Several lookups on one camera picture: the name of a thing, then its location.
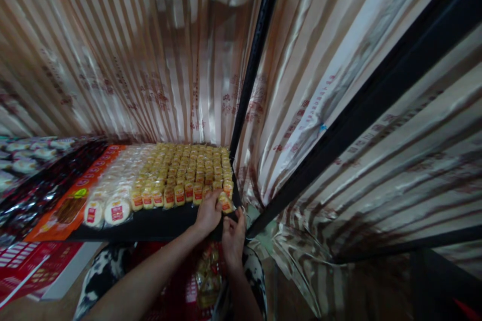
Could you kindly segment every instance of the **orange package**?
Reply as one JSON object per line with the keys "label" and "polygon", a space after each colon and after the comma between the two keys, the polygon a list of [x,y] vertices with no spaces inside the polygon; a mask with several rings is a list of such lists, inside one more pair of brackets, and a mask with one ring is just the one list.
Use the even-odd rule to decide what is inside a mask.
{"label": "orange package", "polygon": [[39,223],[25,237],[25,242],[63,241],[81,225],[84,218],[85,201],[89,190],[97,183],[100,175],[109,167],[125,145],[110,145],[90,168],[77,179],[55,208],[44,214]]}

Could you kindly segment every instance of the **shelf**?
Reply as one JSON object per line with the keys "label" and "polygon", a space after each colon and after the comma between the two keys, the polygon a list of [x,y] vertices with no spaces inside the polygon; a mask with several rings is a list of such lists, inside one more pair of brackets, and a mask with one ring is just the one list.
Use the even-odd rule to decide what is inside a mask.
{"label": "shelf", "polygon": [[[232,201],[235,207],[241,205],[241,198],[237,188],[236,177],[233,175],[234,190]],[[108,242],[136,242],[136,241],[171,241],[180,236],[196,221],[198,207],[186,204],[170,210],[155,208],[134,212],[130,221],[118,226],[96,230],[81,225],[67,239],[68,241],[108,241]],[[220,241],[222,235],[222,219],[211,233],[213,240]]]}

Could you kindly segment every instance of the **satin curtain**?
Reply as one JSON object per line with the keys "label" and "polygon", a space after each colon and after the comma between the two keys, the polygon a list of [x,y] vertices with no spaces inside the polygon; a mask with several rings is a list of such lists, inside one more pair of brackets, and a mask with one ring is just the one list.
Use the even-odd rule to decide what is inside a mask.
{"label": "satin curtain", "polygon": [[[278,0],[236,158],[245,200],[263,211],[430,1]],[[374,309],[396,304],[409,317],[407,257],[326,262],[480,219],[481,35],[459,44],[255,240],[317,317],[349,318],[349,267],[371,280],[365,292],[377,294]],[[474,247],[464,246],[472,259],[453,257],[457,248],[443,254],[473,266]]]}
{"label": "satin curtain", "polygon": [[[260,0],[0,1],[1,133],[229,144]],[[270,202],[429,2],[278,0],[235,159],[246,203]],[[353,273],[327,265],[331,254],[477,218],[477,168],[461,180],[457,170],[478,151],[468,130],[480,115],[473,39],[286,209],[269,251],[253,242],[317,316],[342,319],[353,302]],[[365,270],[378,305],[387,304],[380,290],[400,288],[405,266],[388,272],[388,285]],[[405,306],[398,296],[393,303]]]}
{"label": "satin curtain", "polygon": [[259,0],[0,2],[0,133],[230,143]]}

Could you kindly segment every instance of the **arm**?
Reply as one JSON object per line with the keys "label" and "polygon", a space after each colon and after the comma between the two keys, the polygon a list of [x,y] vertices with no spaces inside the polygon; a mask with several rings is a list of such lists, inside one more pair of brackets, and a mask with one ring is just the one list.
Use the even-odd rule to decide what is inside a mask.
{"label": "arm", "polygon": [[125,275],[95,304],[85,320],[141,319],[179,264],[219,223],[219,193],[214,192],[202,202],[193,226]]}
{"label": "arm", "polygon": [[229,289],[232,293],[234,320],[262,321],[263,316],[243,269],[245,243],[245,216],[241,208],[236,210],[238,222],[225,217],[222,224],[222,249],[227,268]]}

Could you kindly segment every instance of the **black and white fabric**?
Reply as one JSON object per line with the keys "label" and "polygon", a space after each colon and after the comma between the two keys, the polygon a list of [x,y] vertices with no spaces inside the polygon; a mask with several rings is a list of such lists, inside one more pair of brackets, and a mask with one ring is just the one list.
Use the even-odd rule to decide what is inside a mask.
{"label": "black and white fabric", "polygon": [[[132,250],[131,245],[109,244],[94,258],[92,266],[84,278],[74,321],[81,320],[95,303],[126,274],[125,270]],[[256,253],[248,247],[243,250],[243,266],[258,307],[263,314],[263,319],[266,320],[265,274]],[[227,282],[224,282],[212,314],[212,321],[233,320],[233,318],[231,292]]]}

